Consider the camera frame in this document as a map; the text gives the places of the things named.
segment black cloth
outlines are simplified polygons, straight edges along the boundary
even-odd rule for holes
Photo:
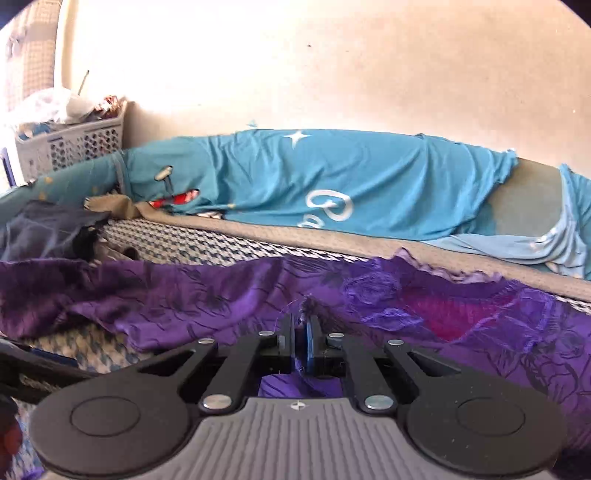
[[[31,200],[0,229],[0,260],[93,258],[98,227],[109,212]]]

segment purple floral fabric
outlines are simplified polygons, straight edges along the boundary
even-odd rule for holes
[[[231,344],[290,311],[383,344],[393,336],[541,391],[559,403],[569,444],[556,472],[591,478],[590,318],[501,277],[454,283],[394,257],[367,262],[267,257],[216,265],[33,260],[0,264],[0,330],[40,336],[76,319],[124,332],[142,350],[203,336]],[[266,378],[261,394],[336,396],[335,380]]]

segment white laundry basket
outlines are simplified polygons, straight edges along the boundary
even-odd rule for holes
[[[126,107],[123,102],[116,118],[74,125],[28,140],[14,137],[14,144],[11,142],[7,150],[16,184],[120,150]]]

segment fabric pile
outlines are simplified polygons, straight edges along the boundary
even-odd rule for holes
[[[525,281],[518,281],[490,268],[434,267],[411,254],[439,252],[429,245],[439,242],[586,276],[591,197],[582,192],[589,181],[566,168],[561,216],[544,238],[495,235],[489,198],[517,164],[512,151],[438,137],[323,130],[177,138],[76,164],[0,197],[0,331],[33,343],[92,324],[103,340],[108,332],[126,342],[121,357],[129,362],[137,360],[130,351],[149,354],[205,336],[231,345],[246,333],[274,330],[286,313],[315,314],[326,330],[368,345],[395,335],[541,391],[569,423],[554,473],[589,478],[590,317],[534,288],[527,279],[542,275],[536,270],[524,268]],[[114,221],[140,216],[191,219],[203,230]],[[232,225],[242,229],[224,230]],[[347,256],[249,240],[267,226],[287,228],[293,245],[304,234],[344,232],[338,235],[361,247]],[[157,227],[167,229],[166,248]],[[191,232],[237,247],[218,254],[210,243],[193,247]],[[398,249],[392,239],[420,243]],[[321,243],[339,251],[337,241]],[[528,257],[527,248],[534,252]],[[471,265],[486,262],[466,257]],[[88,362],[89,353],[69,352]],[[335,379],[298,373],[265,377],[259,394],[335,397],[342,390]]]

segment metal bolt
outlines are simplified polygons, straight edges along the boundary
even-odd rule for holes
[[[387,410],[394,405],[394,400],[387,395],[371,395],[365,399],[365,406],[370,410]]]
[[[301,400],[295,401],[293,402],[290,407],[293,410],[304,410],[304,408],[306,408],[308,405],[306,405],[304,402],[302,402]]]
[[[228,408],[230,405],[232,405],[232,399],[227,395],[208,395],[203,399],[202,404],[209,410],[223,410],[224,408]]]

